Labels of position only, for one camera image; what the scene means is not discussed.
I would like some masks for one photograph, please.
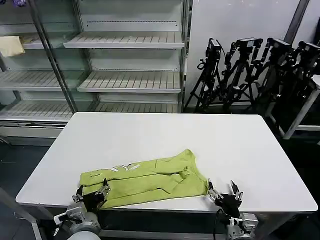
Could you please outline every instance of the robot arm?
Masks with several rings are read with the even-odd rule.
[[[233,194],[219,193],[214,189],[210,179],[208,180],[208,195],[216,206],[221,207],[223,212],[223,216],[219,220],[227,229],[226,239],[253,239],[258,219],[252,213],[239,212],[244,193],[243,191],[239,191],[238,186],[232,180],[231,188]]]
[[[83,186],[80,186],[76,191],[76,195],[72,196],[74,203],[68,206],[66,212],[56,215],[53,218],[57,225],[54,235],[56,235],[63,226],[67,226],[67,232],[72,235],[71,238],[69,238],[70,240],[81,240],[81,236],[92,234],[96,235],[97,239],[99,239],[98,234],[101,226],[96,213],[106,202],[106,196],[109,192],[110,186],[106,179],[104,179],[103,186],[98,191],[86,195],[83,195]]]

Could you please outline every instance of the dark floor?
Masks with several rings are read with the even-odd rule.
[[[300,174],[314,199],[320,204],[319,194],[319,153],[318,139],[292,138],[282,140],[277,129],[267,122]],[[0,187],[11,196],[16,196],[37,166],[49,147],[44,146],[12,146],[0,143]],[[320,214],[303,214],[288,222],[276,231],[276,236],[282,240],[319,240]],[[13,212],[0,203],[0,240],[34,240],[31,225],[23,219],[17,219]]]
[[[49,147],[0,143],[0,187],[15,197]],[[0,202],[0,240],[34,240],[31,224]]]

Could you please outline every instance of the lime green sweatshirt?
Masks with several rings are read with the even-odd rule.
[[[106,178],[111,190],[102,208],[205,195],[208,182],[195,160],[195,155],[186,149],[174,157],[84,172],[80,185],[83,194],[89,194],[97,191]]]

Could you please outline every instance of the beige cloth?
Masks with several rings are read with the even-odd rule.
[[[18,36],[0,36],[0,53],[6,58],[26,52]]]

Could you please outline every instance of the white metal shelf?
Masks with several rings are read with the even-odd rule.
[[[179,31],[82,32],[63,43],[67,49],[182,49]]]
[[[57,35],[49,36],[52,48],[57,49],[63,47],[66,35],[59,33]],[[20,35],[20,39],[24,49],[44,49],[44,46],[37,33],[26,33]]]
[[[83,71],[64,71],[70,89],[75,88]],[[52,70],[23,70],[0,72],[0,90],[10,91],[61,91]]]
[[[0,120],[14,121],[68,121],[72,112],[66,101],[21,100],[0,111]]]
[[[100,102],[95,112],[112,113],[178,113],[178,104],[173,103],[128,103]]]
[[[93,71],[77,87],[79,92],[174,93],[181,92],[179,72]]]

